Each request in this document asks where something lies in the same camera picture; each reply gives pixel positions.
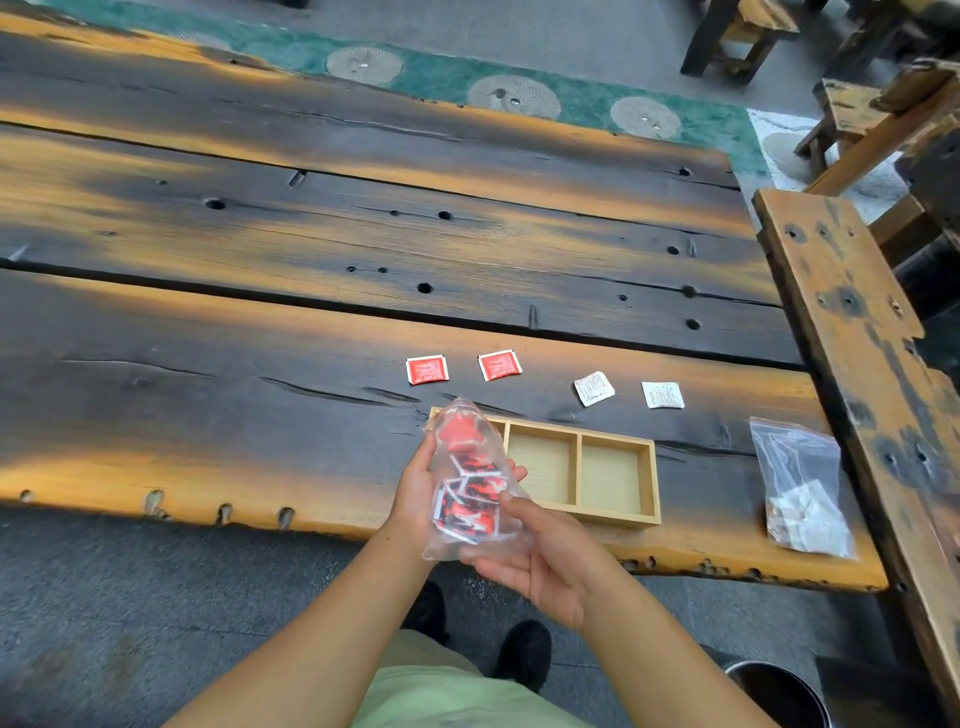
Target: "forearm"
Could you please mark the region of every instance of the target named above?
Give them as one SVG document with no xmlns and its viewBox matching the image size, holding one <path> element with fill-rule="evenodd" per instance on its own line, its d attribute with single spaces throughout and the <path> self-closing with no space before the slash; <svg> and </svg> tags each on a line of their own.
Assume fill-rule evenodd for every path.
<svg viewBox="0 0 960 728">
<path fill-rule="evenodd" d="M 306 611 L 202 692 L 168 728 L 349 725 L 432 566 L 384 526 Z"/>
<path fill-rule="evenodd" d="M 583 631 L 634 724 L 775 728 L 626 571 L 596 588 Z"/>
</svg>

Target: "trash can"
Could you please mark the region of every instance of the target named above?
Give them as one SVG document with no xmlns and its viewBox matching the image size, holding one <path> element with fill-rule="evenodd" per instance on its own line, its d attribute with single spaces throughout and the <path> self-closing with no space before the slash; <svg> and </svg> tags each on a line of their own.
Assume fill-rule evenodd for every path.
<svg viewBox="0 0 960 728">
<path fill-rule="evenodd" d="M 800 676 L 762 660 L 704 650 L 781 728 L 830 728 L 827 706 Z"/>
</svg>

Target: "clear plastic bag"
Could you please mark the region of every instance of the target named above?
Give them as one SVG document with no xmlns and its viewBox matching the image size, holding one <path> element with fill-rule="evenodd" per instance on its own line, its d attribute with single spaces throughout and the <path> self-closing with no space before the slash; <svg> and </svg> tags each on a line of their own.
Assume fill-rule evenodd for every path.
<svg viewBox="0 0 960 728">
<path fill-rule="evenodd" d="M 490 421 L 473 402 L 454 400 L 424 429 L 436 435 L 437 450 L 430 461 L 435 532 L 423 558 L 454 560 L 463 546 L 473 556 L 529 550 L 523 524 L 500 509 L 504 492 L 529 496 L 514 480 L 503 439 Z"/>
<path fill-rule="evenodd" d="M 840 446 L 799 425 L 750 418 L 766 487 L 767 533 L 781 546 L 855 559 L 853 534 L 837 505 Z"/>
</svg>

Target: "right hand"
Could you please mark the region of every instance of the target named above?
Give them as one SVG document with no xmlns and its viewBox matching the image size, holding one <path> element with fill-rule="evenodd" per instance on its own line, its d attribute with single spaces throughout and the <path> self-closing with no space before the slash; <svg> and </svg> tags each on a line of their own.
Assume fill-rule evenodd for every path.
<svg viewBox="0 0 960 728">
<path fill-rule="evenodd" d="M 548 511 L 526 497 L 501 498 L 503 512 L 533 534 L 533 549 L 475 557 L 462 549 L 461 561 L 527 597 L 550 618 L 582 631 L 597 589 L 627 572 L 569 514 Z"/>
</svg>

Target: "hand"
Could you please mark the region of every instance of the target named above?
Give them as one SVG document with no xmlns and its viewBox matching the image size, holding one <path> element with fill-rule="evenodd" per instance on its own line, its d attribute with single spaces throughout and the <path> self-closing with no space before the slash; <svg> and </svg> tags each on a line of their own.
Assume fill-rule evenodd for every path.
<svg viewBox="0 0 960 728">
<path fill-rule="evenodd" d="M 533 550 L 475 556 L 462 549 L 461 561 L 527 597 L 550 618 L 582 631 L 597 588 L 626 571 L 568 513 L 548 511 L 525 497 L 501 496 L 500 504 L 533 533 Z"/>
<path fill-rule="evenodd" d="M 396 485 L 394 505 L 390 509 L 390 516 L 383 524 L 397 533 L 412 536 L 415 546 L 423 553 L 435 533 L 431 512 L 433 511 L 433 477 L 430 474 L 430 461 L 437 449 L 437 438 L 433 432 L 427 431 L 423 441 L 407 463 L 400 482 Z M 527 476 L 527 469 L 518 466 L 513 460 L 507 460 L 514 473 L 514 479 L 519 482 Z"/>
</svg>

